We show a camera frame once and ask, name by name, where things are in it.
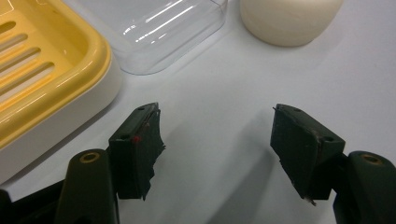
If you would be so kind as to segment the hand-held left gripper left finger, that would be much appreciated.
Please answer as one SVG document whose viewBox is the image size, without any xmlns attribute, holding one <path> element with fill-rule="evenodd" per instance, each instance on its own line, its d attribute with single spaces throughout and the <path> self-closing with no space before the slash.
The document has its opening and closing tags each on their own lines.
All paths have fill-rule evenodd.
<svg viewBox="0 0 396 224">
<path fill-rule="evenodd" d="M 161 110 L 141 105 L 108 139 L 68 163 L 54 224 L 120 224 L 118 200 L 144 200 L 154 164 L 165 149 Z"/>
</svg>

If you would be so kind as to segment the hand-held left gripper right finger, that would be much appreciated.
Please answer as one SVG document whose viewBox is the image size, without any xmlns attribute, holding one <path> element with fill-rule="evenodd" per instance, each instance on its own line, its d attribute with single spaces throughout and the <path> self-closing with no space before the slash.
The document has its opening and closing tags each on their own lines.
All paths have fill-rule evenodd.
<svg viewBox="0 0 396 224">
<path fill-rule="evenodd" d="M 372 152 L 346 155 L 345 145 L 303 110 L 276 105 L 270 146 L 301 198 L 334 191 L 337 224 L 396 224 L 396 166 Z"/>
</svg>

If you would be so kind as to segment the yellow and white soap dish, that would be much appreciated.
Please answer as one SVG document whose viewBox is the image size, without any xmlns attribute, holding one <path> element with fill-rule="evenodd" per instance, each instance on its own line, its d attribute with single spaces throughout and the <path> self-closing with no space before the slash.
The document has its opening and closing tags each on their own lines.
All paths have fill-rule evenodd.
<svg viewBox="0 0 396 224">
<path fill-rule="evenodd" d="M 112 50 L 62 0 L 0 0 L 0 185 L 106 108 Z"/>
</svg>

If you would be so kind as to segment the clear plastic soap dish lid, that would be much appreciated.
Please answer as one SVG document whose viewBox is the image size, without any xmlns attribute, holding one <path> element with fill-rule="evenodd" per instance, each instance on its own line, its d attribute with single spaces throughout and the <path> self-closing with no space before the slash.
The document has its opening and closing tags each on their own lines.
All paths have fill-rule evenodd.
<svg viewBox="0 0 396 224">
<path fill-rule="evenodd" d="M 109 42 L 120 69 L 151 75 L 225 22 L 228 0 L 64 0 Z"/>
</svg>

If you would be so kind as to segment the cream soap bar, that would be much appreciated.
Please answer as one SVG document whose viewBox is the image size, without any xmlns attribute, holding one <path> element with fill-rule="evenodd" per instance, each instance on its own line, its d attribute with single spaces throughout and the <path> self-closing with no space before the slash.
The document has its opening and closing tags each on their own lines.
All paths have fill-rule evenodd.
<svg viewBox="0 0 396 224">
<path fill-rule="evenodd" d="M 299 47 L 320 36 L 344 0 L 240 0 L 241 19 L 261 41 Z"/>
</svg>

